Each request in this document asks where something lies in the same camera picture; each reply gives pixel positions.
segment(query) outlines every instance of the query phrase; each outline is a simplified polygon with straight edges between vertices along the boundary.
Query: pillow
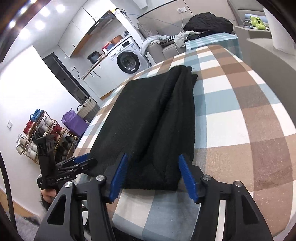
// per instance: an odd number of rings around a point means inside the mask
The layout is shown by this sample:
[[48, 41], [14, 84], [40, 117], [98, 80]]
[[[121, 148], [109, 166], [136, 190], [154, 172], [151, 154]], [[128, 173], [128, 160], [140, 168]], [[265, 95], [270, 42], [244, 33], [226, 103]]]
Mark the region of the pillow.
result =
[[176, 35], [174, 36], [171, 36], [168, 40], [164, 41], [164, 42], [161, 42], [160, 45], [164, 48], [164, 47], [167, 47], [171, 44], [174, 44], [175, 43], [175, 37]]
[[148, 38], [150, 36], [159, 35], [158, 32], [154, 29], [151, 29], [147, 24], [138, 23], [138, 28], [141, 34]]

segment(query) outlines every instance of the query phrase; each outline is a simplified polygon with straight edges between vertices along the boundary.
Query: human hand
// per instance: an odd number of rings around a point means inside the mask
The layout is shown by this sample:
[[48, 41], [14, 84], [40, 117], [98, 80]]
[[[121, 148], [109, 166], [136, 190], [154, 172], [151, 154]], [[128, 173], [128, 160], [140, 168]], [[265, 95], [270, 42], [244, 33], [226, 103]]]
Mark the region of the human hand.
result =
[[41, 194], [46, 202], [52, 203], [52, 197], [55, 197], [57, 192], [54, 189], [44, 189], [41, 190]]

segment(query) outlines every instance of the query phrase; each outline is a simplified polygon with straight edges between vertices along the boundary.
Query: red shoe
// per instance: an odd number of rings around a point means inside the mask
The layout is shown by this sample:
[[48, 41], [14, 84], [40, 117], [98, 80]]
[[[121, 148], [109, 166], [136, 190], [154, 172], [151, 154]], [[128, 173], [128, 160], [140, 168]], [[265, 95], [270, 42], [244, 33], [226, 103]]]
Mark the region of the red shoe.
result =
[[56, 124], [53, 128], [52, 128], [56, 133], [61, 134], [64, 131], [64, 128], [60, 127], [58, 124]]
[[36, 126], [36, 122], [32, 122], [32, 121], [29, 121], [26, 125], [26, 127], [29, 127], [31, 129], [34, 129]]
[[24, 133], [25, 133], [26, 135], [28, 135], [28, 136], [31, 136], [31, 135], [32, 135], [32, 129], [31, 129], [30, 127], [26, 126], [26, 127], [24, 128]]
[[54, 139], [56, 141], [58, 141], [61, 138], [61, 136], [58, 133], [56, 133], [54, 130], [52, 130], [50, 134], [54, 135]]

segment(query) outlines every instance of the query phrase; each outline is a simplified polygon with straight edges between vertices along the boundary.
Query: shoe rack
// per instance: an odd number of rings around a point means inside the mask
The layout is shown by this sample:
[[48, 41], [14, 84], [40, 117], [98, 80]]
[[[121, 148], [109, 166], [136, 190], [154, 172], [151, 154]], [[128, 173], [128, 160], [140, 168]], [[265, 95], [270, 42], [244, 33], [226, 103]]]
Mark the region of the shoe rack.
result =
[[[50, 116], [48, 115], [48, 113], [46, 111], [44, 111], [43, 115], [41, 116], [39, 121], [36, 123], [34, 129], [32, 130], [31, 136], [29, 137], [29, 136], [26, 135], [28, 140], [27, 140], [26, 145], [23, 147], [23, 150], [21, 152], [21, 155], [24, 154], [25, 156], [27, 156], [28, 158], [33, 160], [36, 164], [39, 164], [38, 154], [36, 155], [36, 158], [34, 159], [27, 153], [27, 151], [29, 150], [29, 148], [31, 146], [31, 143], [33, 142], [33, 136], [35, 135], [36, 131], [41, 127], [41, 124], [45, 124], [45, 119], [46, 118], [50, 118]], [[55, 125], [59, 125], [59, 123], [55, 119], [52, 119], [52, 118], [50, 118], [50, 119], [52, 120], [53, 123], [52, 123], [51, 126], [49, 126], [48, 131], [45, 132], [46, 135], [50, 135], [50, 133], [51, 133], [51, 131], [52, 131], [52, 129], [53, 129], [53, 127]], [[74, 141], [73, 141], [73, 143], [71, 145], [71, 148], [68, 150], [68, 154], [67, 154], [67, 157], [66, 157], [66, 159], [68, 159], [74, 153], [74, 146], [75, 146], [75, 143], [77, 142], [78, 138], [77, 138], [77, 136], [74, 136], [74, 135], [70, 134], [69, 131], [66, 128], [63, 128], [63, 131], [61, 133], [58, 133], [58, 134], [60, 135], [60, 137], [59, 137], [58, 140], [56, 140], [56, 147], [54, 149], [54, 154], [56, 154], [56, 152], [57, 152], [57, 147], [59, 145], [62, 145], [62, 142], [65, 141], [65, 136], [71, 136], [74, 139]]]

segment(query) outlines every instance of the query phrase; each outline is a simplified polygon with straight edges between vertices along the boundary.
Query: range hood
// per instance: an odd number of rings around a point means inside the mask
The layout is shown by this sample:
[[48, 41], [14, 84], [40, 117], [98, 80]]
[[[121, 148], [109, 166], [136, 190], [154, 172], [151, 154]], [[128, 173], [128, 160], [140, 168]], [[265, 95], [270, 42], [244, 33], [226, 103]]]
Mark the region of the range hood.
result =
[[109, 10], [88, 30], [87, 34], [90, 35], [95, 29], [96, 30], [102, 29], [114, 18], [116, 18], [115, 15]]

